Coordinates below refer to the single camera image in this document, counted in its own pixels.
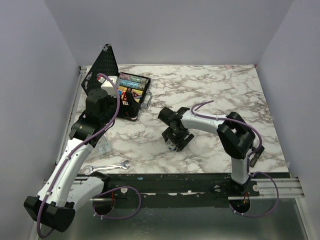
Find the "blue white poker chip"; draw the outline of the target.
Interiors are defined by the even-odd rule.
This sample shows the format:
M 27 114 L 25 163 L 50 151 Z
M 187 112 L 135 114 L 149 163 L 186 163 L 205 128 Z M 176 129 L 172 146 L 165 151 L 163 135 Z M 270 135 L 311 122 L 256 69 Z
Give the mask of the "blue white poker chip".
M 171 141 L 168 141 L 166 145 L 170 151 L 176 151 L 176 149 L 177 149 L 177 146 L 174 143 L 172 143 Z

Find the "black poker set case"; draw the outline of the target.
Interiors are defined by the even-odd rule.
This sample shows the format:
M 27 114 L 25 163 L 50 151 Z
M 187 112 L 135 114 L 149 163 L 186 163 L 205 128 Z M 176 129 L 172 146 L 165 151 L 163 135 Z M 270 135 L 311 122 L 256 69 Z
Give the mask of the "black poker set case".
M 149 103 L 145 104 L 144 101 L 147 94 L 151 93 L 149 90 L 151 79 L 146 76 L 120 72 L 112 45 L 109 43 L 103 45 L 100 54 L 98 55 L 97 59 L 95 60 L 81 83 L 81 87 L 86 94 L 88 94 L 90 90 L 101 87 L 102 84 L 97 78 L 98 73 L 102 73 L 107 76 L 118 76 L 120 78 L 118 92 L 122 101 L 122 106 L 120 107 L 117 117 L 130 121 L 136 121 L 142 108 L 147 108 L 150 105 Z M 127 115 L 128 102 L 126 92 L 142 93 L 141 99 L 139 101 L 140 109 L 136 117 L 129 117 Z

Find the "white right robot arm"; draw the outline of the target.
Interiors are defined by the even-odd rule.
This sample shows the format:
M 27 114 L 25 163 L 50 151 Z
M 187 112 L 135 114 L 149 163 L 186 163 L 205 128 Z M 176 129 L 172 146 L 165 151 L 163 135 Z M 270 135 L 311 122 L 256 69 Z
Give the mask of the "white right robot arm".
M 194 138 L 189 130 L 217 135 L 224 151 L 231 158 L 230 191 L 236 196 L 247 192 L 250 179 L 248 156 L 256 135 L 238 113 L 214 116 L 196 113 L 194 107 L 181 107 L 178 111 L 164 107 L 158 119 L 167 125 L 161 135 L 172 151 L 182 151 Z

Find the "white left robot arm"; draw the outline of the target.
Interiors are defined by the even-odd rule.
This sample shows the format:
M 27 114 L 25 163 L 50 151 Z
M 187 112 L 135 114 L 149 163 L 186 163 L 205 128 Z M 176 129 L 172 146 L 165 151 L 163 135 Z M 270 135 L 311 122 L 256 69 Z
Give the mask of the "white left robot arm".
M 65 151 L 46 184 L 36 196 L 28 196 L 24 208 L 36 222 L 40 238 L 53 231 L 65 232 L 71 225 L 76 211 L 90 198 L 107 197 L 111 185 L 99 178 L 89 178 L 87 187 L 79 187 L 70 193 L 73 182 L 89 154 L 97 145 L 107 128 L 115 122 L 122 100 L 97 88 L 85 99 L 85 110 L 72 125 Z

